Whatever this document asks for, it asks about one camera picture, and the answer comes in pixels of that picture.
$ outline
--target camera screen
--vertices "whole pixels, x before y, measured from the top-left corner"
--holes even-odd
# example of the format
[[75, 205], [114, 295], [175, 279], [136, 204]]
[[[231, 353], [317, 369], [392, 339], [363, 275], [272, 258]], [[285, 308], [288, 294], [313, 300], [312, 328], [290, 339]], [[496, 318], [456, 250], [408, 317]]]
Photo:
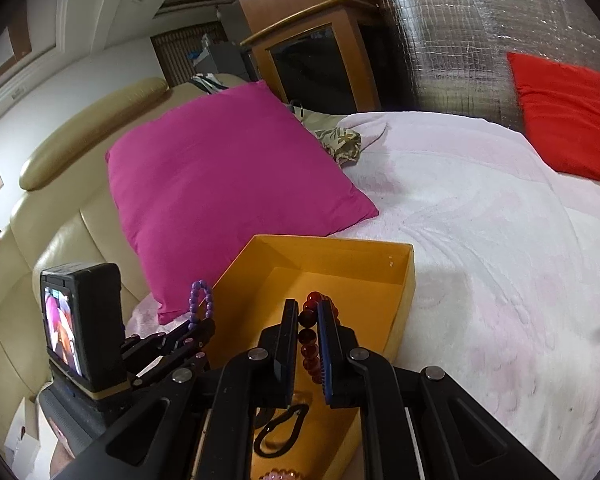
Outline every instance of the camera screen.
[[49, 286], [45, 287], [46, 330], [53, 352], [78, 375], [82, 367], [78, 358], [71, 297]]

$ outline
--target yellow box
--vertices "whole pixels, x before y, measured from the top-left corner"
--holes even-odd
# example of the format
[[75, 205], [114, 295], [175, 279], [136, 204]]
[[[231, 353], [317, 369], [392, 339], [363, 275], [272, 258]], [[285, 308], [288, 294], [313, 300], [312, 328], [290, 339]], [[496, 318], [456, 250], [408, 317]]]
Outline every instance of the yellow box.
[[[302, 305], [318, 290], [331, 297], [361, 346], [392, 360], [414, 288], [411, 245], [257, 235], [214, 286], [216, 335], [206, 352], [214, 368], [223, 366], [257, 346], [264, 327], [280, 322], [287, 298]], [[338, 480], [360, 444], [358, 410], [332, 410], [324, 403], [322, 387], [302, 368], [299, 348], [295, 395], [310, 404], [309, 413], [288, 453], [274, 459], [253, 455], [253, 480], [272, 469], [293, 469], [305, 480]], [[295, 417], [267, 436], [265, 450], [285, 442], [294, 422]]]

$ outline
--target brown curtain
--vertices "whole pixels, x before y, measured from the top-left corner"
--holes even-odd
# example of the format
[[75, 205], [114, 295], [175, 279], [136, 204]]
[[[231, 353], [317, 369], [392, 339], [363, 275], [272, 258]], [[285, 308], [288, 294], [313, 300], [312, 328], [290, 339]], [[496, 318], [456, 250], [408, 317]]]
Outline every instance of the brown curtain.
[[227, 41], [220, 22], [202, 23], [192, 27], [170, 30], [151, 38], [155, 55], [169, 86], [185, 83], [196, 73], [192, 60], [187, 56], [191, 52], [202, 50], [203, 34], [208, 34], [214, 43]]

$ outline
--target black hair tie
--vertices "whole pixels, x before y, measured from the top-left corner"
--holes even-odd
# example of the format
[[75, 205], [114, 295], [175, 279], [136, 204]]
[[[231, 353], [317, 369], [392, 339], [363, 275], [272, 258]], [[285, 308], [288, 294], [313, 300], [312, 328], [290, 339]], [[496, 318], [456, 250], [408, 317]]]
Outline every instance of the black hair tie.
[[[296, 440], [298, 440], [298, 436], [300, 435], [300, 429], [302, 428], [302, 423], [304, 422], [304, 418], [306, 414], [309, 413], [309, 405], [308, 404], [292, 404], [288, 407], [285, 413], [276, 418], [272, 418], [264, 428], [260, 431], [256, 440], [253, 442], [253, 450], [256, 452], [257, 456], [261, 456], [263, 458], [277, 458], [279, 456], [283, 456], [287, 451], [289, 451]], [[271, 433], [276, 427], [283, 422], [288, 421], [294, 414], [298, 414], [298, 419], [296, 419], [296, 423], [294, 424], [293, 431], [291, 432], [291, 436], [289, 440], [287, 440], [280, 449], [273, 451], [271, 453], [267, 453], [263, 451], [260, 446], [262, 445], [262, 441], [264, 438]]]

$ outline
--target pillow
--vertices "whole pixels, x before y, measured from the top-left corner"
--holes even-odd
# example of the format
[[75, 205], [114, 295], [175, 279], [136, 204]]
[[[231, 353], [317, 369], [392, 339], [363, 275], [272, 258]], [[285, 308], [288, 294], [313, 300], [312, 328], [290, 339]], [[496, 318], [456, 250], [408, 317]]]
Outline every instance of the pillow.
[[256, 234], [326, 236], [378, 215], [264, 82], [199, 97], [107, 153], [122, 231], [160, 324], [189, 308]]
[[600, 72], [507, 54], [525, 135], [552, 169], [600, 181]]

